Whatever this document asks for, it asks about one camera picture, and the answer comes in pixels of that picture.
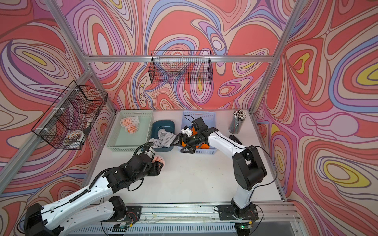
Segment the white foam net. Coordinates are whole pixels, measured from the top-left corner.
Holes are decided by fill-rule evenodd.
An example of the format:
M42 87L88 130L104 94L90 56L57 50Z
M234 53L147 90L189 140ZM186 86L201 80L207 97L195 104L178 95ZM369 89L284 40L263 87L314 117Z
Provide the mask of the white foam net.
M165 136L167 135L167 131L165 130L165 129L159 129L158 131L157 131L157 136L158 136L158 138L160 139L160 140L163 140L164 138L165 138Z
M175 140L176 135L171 132L167 132L162 140L163 147L169 148L171 147L171 143Z
M155 148L155 149L159 149L159 148L163 148L163 143L162 143L162 140L160 139L155 139L155 138L151 138L149 140L150 143L152 143L152 148Z

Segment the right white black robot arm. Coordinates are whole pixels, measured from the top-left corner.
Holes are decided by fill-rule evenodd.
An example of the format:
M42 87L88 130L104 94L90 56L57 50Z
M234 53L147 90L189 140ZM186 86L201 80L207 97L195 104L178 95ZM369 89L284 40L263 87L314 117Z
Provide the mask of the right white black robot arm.
M233 172L238 188L229 205L218 205L221 220L228 220L227 216L236 220L258 217L251 198L267 175L267 171L255 146L244 146L219 132L215 127L209 128L200 117L192 121L196 133L185 126L171 143L181 146L182 153L194 154L202 145L216 148L232 160Z

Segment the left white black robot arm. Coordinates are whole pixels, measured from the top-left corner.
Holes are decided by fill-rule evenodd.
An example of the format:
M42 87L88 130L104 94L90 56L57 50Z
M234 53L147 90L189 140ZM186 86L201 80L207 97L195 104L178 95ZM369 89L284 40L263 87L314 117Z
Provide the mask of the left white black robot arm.
M86 187L53 203L34 204L27 209L24 232L27 236L66 236L101 221L131 217L122 198L115 193L145 177L158 176L164 159L154 153L134 155L127 163L101 171Z

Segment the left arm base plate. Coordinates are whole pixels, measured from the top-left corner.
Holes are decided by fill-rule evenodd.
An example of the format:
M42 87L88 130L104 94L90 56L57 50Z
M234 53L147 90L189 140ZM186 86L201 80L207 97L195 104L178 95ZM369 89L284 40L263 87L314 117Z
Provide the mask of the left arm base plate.
M115 206L114 213L105 222L128 222L136 223L140 220L142 206Z

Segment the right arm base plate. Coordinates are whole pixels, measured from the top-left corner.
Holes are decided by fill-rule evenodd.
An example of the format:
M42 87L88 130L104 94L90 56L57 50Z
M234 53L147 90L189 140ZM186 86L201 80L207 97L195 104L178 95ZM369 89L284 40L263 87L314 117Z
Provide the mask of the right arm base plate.
M230 220L248 220L255 222L259 219L257 206L249 204L243 209L239 209L236 205L218 205L214 210L219 214L221 221Z

